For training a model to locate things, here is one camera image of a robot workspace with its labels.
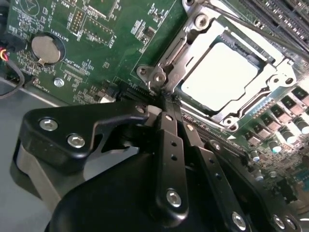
motherboard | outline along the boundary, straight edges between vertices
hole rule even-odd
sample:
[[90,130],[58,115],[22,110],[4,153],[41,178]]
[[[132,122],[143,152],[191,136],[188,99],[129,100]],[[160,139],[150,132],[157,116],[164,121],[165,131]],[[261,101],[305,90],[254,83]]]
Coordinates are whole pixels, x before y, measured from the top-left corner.
[[70,105],[167,92],[201,137],[245,153],[256,180],[290,186],[295,198],[285,197],[299,201],[309,192],[308,60],[204,2],[309,52],[307,0],[12,0],[6,33],[26,47],[9,58]]

surface mount component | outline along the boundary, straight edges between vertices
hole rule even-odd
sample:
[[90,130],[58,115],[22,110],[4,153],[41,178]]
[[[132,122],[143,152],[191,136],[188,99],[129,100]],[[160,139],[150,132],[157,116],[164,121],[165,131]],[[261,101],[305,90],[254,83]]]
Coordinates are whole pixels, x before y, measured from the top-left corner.
[[300,99],[305,105],[309,106],[309,94],[301,87],[295,88],[292,93]]
[[261,142],[261,140],[255,137],[251,131],[245,133],[245,138],[253,146],[257,146]]
[[295,115],[300,115],[304,112],[303,108],[298,105],[292,98],[285,96],[281,102],[283,105]]
[[260,124],[253,127],[255,133],[257,133],[261,138],[265,139],[270,135],[270,132],[263,128]]
[[284,112],[278,105],[274,105],[271,109],[274,116],[283,123],[289,122],[292,118]]
[[278,130],[281,125],[274,121],[269,115],[264,114],[261,116],[261,120],[264,122],[265,126],[267,126],[272,131]]

silver screw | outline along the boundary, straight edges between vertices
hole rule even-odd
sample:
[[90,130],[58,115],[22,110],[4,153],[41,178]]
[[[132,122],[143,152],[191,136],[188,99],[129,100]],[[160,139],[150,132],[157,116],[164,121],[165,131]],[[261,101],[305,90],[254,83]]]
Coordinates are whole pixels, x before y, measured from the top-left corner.
[[165,115],[165,117],[166,117],[169,121],[172,121],[172,120],[173,120],[173,118],[172,118],[171,116],[169,116],[169,115]]
[[58,128],[58,123],[52,119],[43,119],[40,121],[40,127],[46,131],[54,131]]
[[220,148],[220,145],[219,144],[217,144],[217,143],[212,143],[212,146],[216,149],[216,150],[220,150],[221,148]]
[[285,220],[293,230],[296,230],[296,225],[292,222],[292,220],[290,220],[288,217],[286,217]]
[[238,213],[233,212],[232,213],[232,219],[233,219],[233,222],[235,223],[235,225],[237,225],[237,227],[241,231],[246,230],[246,223],[245,223],[244,219]]
[[200,14],[195,18],[195,26],[199,30],[204,30],[208,27],[208,17],[205,14]]
[[144,114],[144,113],[145,113],[145,110],[144,110],[143,108],[139,107],[139,106],[136,106],[136,110],[137,110],[138,112],[140,112],[141,114]]
[[289,65],[294,65],[294,61],[289,60],[289,61],[288,61],[288,64],[289,64]]
[[141,75],[144,76],[144,75],[146,75],[146,73],[147,73],[147,70],[146,70],[146,69],[144,69],[144,68],[141,68],[141,69],[140,69],[140,74],[141,74]]
[[174,190],[169,190],[166,193],[166,199],[172,206],[176,208],[178,208],[182,204],[182,199],[180,198],[178,193],[175,192]]
[[154,80],[156,82],[165,82],[166,81],[166,76],[163,74],[163,73],[160,73],[160,72],[157,72],[155,75],[154,75]]
[[272,217],[272,219],[273,219],[274,222],[277,224],[277,226],[280,227],[280,229],[283,230],[283,229],[285,228],[283,221],[282,221],[277,215],[274,215],[274,216]]
[[187,128],[188,128],[190,131],[194,131],[193,126],[191,126],[190,124],[187,124]]
[[271,178],[276,178],[277,177],[277,173],[275,171],[272,171],[269,173]]
[[55,85],[56,87],[63,87],[63,86],[64,86],[64,80],[62,80],[62,79],[59,78],[59,77],[56,77],[56,78],[54,79],[54,85]]
[[81,148],[85,145],[85,140],[81,136],[73,134],[68,137],[68,144],[75,148]]

